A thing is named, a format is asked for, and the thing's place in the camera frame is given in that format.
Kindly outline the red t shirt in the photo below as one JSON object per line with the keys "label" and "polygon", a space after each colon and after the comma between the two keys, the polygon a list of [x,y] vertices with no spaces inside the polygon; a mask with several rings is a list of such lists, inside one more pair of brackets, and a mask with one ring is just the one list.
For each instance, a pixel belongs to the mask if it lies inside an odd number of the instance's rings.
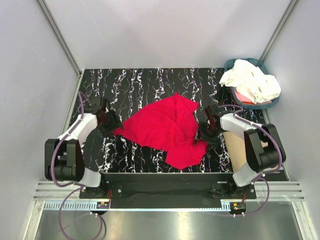
{"label": "red t shirt", "polygon": [[165,162],[176,169],[199,165],[208,145],[193,145],[198,130],[194,113],[198,106],[175,93],[140,109],[123,122],[124,133],[115,135],[142,147],[165,151]]}

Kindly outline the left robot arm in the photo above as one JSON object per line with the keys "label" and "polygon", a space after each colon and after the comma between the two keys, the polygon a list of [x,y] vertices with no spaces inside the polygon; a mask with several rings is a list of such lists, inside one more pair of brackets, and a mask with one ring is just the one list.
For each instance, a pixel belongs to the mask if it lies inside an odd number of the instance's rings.
{"label": "left robot arm", "polygon": [[49,138],[44,144],[44,175],[60,188],[71,185],[95,198],[104,198],[111,192],[101,173],[85,166],[82,145],[91,132],[111,137],[122,123],[111,108],[109,100],[97,97],[84,106],[80,100],[80,114],[75,122],[59,137]]}

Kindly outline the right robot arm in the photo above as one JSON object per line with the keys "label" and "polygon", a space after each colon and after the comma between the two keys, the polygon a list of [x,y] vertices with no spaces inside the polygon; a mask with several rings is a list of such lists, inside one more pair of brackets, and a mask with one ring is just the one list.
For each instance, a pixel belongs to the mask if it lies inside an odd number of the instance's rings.
{"label": "right robot arm", "polygon": [[286,160],[286,154],[277,128],[269,123],[262,125],[231,112],[226,105],[207,106],[206,121],[198,124],[195,143],[207,143],[209,149],[217,146],[220,135],[235,134],[244,141],[245,164],[218,189],[210,190],[213,197],[242,199],[249,187],[265,174],[277,172]]}

